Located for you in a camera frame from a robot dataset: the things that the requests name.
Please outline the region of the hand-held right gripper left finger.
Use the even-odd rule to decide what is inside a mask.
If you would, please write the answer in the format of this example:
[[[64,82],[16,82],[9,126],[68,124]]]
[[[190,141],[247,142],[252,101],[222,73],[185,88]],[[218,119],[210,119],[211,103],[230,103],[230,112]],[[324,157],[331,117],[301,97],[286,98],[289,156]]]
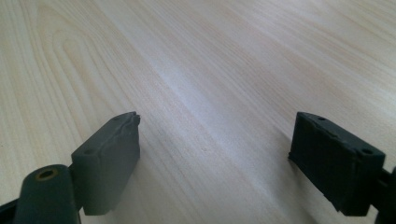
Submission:
[[[134,111],[118,115],[72,153],[76,201],[87,216],[104,215],[119,203],[140,158],[139,123]]]

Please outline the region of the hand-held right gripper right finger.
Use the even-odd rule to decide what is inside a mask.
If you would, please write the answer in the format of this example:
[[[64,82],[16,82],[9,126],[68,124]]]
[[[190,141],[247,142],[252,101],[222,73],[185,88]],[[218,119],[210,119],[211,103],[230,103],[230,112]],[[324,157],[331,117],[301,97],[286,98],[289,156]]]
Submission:
[[[386,155],[323,117],[296,115],[289,159],[346,216],[368,213]]]

